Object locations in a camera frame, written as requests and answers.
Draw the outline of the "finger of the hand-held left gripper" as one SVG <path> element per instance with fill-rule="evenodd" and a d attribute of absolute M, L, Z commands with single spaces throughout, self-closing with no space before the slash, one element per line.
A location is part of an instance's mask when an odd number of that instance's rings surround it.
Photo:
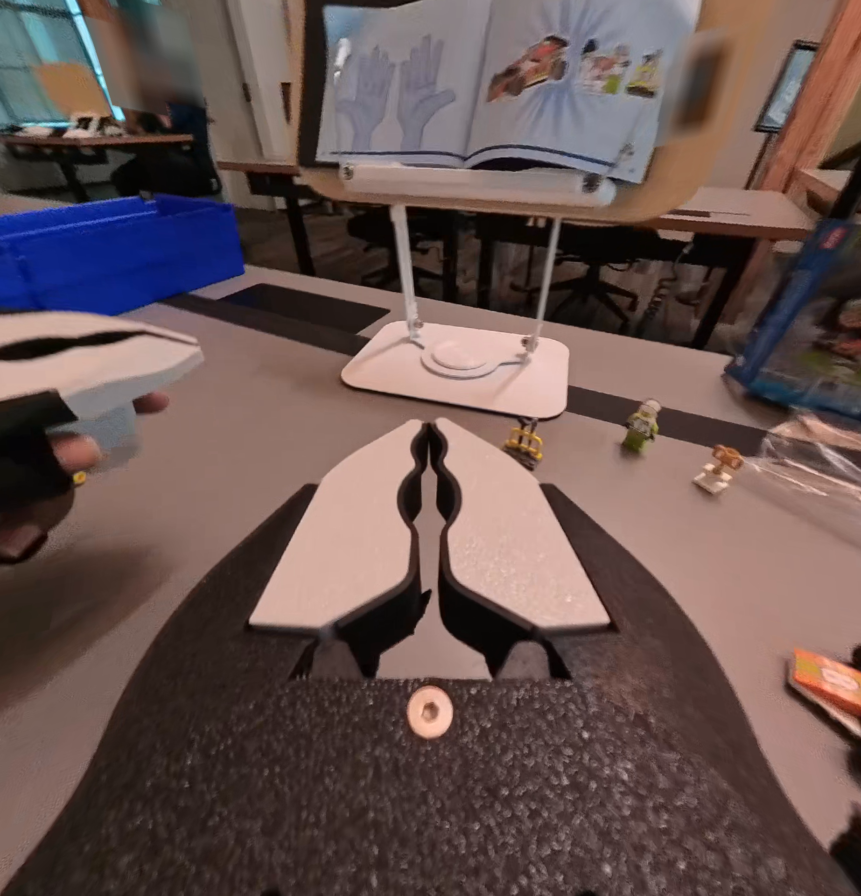
<path fill-rule="evenodd" d="M 0 361 L 0 401 L 56 392 L 73 414 L 105 414 L 162 390 L 203 362 L 187 343 L 112 343 Z"/>
<path fill-rule="evenodd" d="M 137 335 L 182 342 L 182 334 L 122 317 L 60 311 L 0 311 L 0 354 L 54 354 Z"/>

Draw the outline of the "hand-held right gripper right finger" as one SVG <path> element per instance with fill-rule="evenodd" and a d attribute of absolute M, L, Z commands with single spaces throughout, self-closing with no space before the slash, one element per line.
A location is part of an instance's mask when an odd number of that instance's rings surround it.
<path fill-rule="evenodd" d="M 611 617 L 540 483 L 451 420 L 434 422 L 438 602 L 472 648 L 598 632 Z"/>

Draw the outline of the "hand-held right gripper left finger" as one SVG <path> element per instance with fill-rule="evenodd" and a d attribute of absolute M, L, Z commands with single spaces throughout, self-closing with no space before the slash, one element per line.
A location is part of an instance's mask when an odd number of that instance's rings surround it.
<path fill-rule="evenodd" d="M 315 488 L 248 624 L 393 645 L 425 601 L 414 521 L 427 424 L 409 420 L 337 463 Z"/>

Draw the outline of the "orange lego race car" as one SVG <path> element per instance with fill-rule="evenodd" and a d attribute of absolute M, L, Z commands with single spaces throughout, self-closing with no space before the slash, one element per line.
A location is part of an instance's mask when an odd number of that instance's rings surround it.
<path fill-rule="evenodd" d="M 861 778 L 861 644 L 847 662 L 796 648 L 786 684 L 851 737 L 850 766 Z"/>

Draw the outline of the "lego instruction booklet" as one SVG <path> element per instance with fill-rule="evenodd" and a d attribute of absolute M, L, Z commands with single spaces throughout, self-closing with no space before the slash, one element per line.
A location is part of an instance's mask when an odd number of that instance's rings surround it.
<path fill-rule="evenodd" d="M 324 6 L 315 160 L 644 182 L 701 2 Z"/>

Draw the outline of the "green lego minifigure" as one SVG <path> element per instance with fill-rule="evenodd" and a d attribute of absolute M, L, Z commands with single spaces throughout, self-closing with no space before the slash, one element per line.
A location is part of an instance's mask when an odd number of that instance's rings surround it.
<path fill-rule="evenodd" d="M 659 433 L 660 402 L 647 399 L 629 415 L 625 423 L 626 434 L 621 443 L 624 454 L 642 454 Z"/>

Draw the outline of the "small tan lego piece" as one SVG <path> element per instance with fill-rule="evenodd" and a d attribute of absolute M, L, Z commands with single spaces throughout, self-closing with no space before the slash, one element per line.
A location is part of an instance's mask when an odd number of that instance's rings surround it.
<path fill-rule="evenodd" d="M 718 497 L 728 489 L 744 463 L 745 458 L 737 449 L 718 444 L 713 448 L 712 460 L 702 467 L 692 483 L 706 494 Z"/>

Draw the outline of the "blue lego set box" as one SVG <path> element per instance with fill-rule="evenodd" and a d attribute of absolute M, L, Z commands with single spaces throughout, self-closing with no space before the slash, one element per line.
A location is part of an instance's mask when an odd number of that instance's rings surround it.
<path fill-rule="evenodd" d="M 861 423 L 861 222 L 817 225 L 725 375 L 773 404 Z"/>

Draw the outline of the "person's left hand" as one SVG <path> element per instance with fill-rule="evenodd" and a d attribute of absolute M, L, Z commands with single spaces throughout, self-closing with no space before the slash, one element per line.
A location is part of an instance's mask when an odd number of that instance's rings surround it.
<path fill-rule="evenodd" d="M 0 566 L 16 566 L 40 552 L 72 509 L 79 483 L 103 458 L 88 434 L 53 434 L 45 446 L 37 482 L 0 509 Z"/>

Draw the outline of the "blue plastic bin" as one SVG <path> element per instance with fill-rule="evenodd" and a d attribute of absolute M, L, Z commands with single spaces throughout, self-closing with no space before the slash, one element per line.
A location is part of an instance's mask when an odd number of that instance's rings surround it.
<path fill-rule="evenodd" d="M 244 274 L 233 207 L 155 195 L 0 216 L 0 309 L 114 316 Z"/>

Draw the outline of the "clear plastic bag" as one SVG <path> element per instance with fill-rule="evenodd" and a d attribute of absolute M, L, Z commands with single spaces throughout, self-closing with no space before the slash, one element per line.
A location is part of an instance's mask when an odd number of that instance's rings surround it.
<path fill-rule="evenodd" d="M 789 492 L 861 511 L 861 420 L 793 408 L 766 431 L 746 466 Z"/>

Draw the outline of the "small wooden desk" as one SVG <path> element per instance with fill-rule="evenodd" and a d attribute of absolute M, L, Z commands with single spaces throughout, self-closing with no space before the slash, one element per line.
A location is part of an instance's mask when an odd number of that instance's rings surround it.
<path fill-rule="evenodd" d="M 479 240 L 475 287 L 477 308 L 489 310 L 498 248 L 525 246 L 529 258 L 548 245 L 551 224 L 537 218 L 489 212 L 458 212 L 441 209 L 409 211 L 409 233 L 413 251 L 424 252 L 426 244 L 439 243 L 443 250 L 441 274 L 415 269 L 416 279 L 441 283 L 442 300 L 457 303 L 459 235 L 468 227 Z M 669 342 L 694 350 L 705 350 L 727 308 L 732 293 L 748 268 L 760 243 L 805 239 L 813 224 L 786 196 L 780 193 L 728 188 L 702 188 L 687 205 L 635 226 L 593 227 L 564 222 L 560 227 L 555 263 L 582 263 L 586 274 L 552 282 L 551 292 L 568 291 L 559 304 L 548 300 L 547 319 L 576 324 L 577 308 L 594 298 L 619 320 L 618 333 L 650 337 L 651 328 L 668 297 L 679 296 L 679 268 L 697 266 L 709 275 L 723 276 L 713 297 L 705 303 L 693 333 L 687 339 Z M 602 270 L 637 263 L 668 264 L 670 270 L 658 280 L 637 322 L 636 293 L 602 279 Z"/>

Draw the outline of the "wooden pillar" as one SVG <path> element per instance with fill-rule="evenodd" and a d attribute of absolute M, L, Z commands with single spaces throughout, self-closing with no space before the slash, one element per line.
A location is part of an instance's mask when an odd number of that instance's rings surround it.
<path fill-rule="evenodd" d="M 319 68 L 329 60 L 322 13 L 325 2 L 304 3 L 301 38 L 301 111 L 297 160 L 303 181 L 320 196 L 339 203 L 402 205 L 469 213 L 560 217 L 580 222 L 653 225 L 670 214 L 710 177 L 729 132 L 749 68 L 774 2 L 704 1 L 693 35 L 693 60 L 682 63 L 683 75 L 708 54 L 714 74 L 702 90 L 699 119 L 668 132 L 655 148 L 650 173 L 642 185 L 619 185 L 608 205 L 594 205 L 581 192 L 580 175 L 475 173 L 387 163 L 315 160 L 319 139 Z"/>

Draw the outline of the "small wall monitor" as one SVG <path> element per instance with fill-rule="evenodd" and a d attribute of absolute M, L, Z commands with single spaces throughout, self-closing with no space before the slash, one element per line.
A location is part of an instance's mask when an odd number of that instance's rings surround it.
<path fill-rule="evenodd" d="M 777 134 L 782 131 L 818 50 L 819 43 L 816 41 L 798 39 L 793 42 L 754 123 L 752 130 L 755 133 Z"/>

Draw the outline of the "wooden support post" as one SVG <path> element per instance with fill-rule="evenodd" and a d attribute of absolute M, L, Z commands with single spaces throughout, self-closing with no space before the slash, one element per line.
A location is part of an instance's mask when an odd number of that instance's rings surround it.
<path fill-rule="evenodd" d="M 861 1 L 833 7 L 792 111 L 767 155 L 759 190 L 786 194 L 830 150 L 861 86 Z"/>

